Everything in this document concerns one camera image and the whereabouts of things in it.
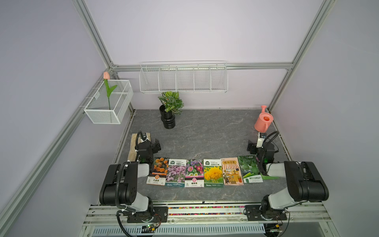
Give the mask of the purple flower seed packet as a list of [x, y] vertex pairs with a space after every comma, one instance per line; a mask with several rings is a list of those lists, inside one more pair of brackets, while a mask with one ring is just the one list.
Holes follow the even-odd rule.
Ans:
[[169, 187], [184, 187], [187, 160], [169, 159], [168, 174], [165, 185]]

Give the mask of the orange marigold seed packet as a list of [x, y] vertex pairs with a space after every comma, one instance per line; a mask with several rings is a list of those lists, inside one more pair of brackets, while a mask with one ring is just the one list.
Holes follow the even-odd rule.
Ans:
[[147, 177], [148, 185], [165, 186], [168, 174], [169, 158], [154, 158], [152, 170]]

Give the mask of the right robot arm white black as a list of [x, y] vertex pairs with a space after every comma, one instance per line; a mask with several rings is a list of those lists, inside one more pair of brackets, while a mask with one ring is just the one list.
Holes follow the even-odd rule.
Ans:
[[259, 132], [257, 142], [249, 141], [247, 147], [247, 151], [255, 155], [260, 175], [285, 178], [287, 183], [283, 190], [262, 199], [260, 214], [264, 218], [283, 213], [303, 202], [320, 202], [329, 198], [327, 185], [313, 162], [274, 162], [276, 149], [273, 141], [278, 135], [278, 131], [269, 135]]

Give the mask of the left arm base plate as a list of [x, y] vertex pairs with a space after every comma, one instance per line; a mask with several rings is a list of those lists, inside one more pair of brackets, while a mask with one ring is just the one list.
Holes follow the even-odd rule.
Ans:
[[128, 216], [127, 223], [166, 223], [168, 207], [149, 207], [147, 211]]

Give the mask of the white text seed packet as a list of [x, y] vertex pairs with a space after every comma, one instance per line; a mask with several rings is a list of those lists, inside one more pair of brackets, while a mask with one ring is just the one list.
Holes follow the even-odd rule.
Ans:
[[263, 183], [263, 178], [258, 169], [256, 155], [238, 156], [238, 162], [245, 184]]

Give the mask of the white orange-print seed packet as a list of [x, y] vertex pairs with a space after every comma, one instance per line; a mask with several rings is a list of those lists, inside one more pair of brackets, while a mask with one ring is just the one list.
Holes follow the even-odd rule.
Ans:
[[238, 158], [221, 159], [223, 181], [226, 186], [243, 186]]

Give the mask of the sunflower seed packet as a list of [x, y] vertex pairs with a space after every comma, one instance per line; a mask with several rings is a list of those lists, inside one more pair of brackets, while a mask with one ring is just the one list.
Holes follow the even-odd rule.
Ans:
[[222, 188], [224, 186], [221, 160], [204, 159], [203, 170], [206, 188]]

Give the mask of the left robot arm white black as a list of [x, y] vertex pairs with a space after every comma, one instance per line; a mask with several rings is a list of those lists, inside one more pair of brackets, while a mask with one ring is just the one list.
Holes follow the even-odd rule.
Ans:
[[158, 140], [151, 142], [139, 131], [135, 139], [135, 161], [110, 165], [99, 194], [101, 205], [116, 206], [124, 213], [155, 214], [151, 198], [137, 191], [138, 178], [147, 177], [154, 169], [154, 154], [161, 150]]

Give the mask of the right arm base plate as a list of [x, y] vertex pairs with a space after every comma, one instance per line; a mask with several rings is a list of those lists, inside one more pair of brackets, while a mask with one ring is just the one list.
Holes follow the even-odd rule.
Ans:
[[276, 210], [261, 205], [246, 205], [243, 214], [248, 221], [286, 221], [287, 215], [284, 210]]

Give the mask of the pink chrysanthemum seed packet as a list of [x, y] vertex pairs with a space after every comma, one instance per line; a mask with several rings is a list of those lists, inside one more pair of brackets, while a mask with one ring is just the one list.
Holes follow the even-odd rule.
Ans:
[[204, 187], [203, 160], [187, 160], [185, 173], [185, 188]]

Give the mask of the green seed packet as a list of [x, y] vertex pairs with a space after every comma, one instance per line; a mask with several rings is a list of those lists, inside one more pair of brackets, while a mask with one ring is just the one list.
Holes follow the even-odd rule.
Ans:
[[279, 177], [265, 176], [265, 175], [261, 175], [261, 177], [262, 177], [263, 180], [276, 180], [276, 179], [279, 179]]

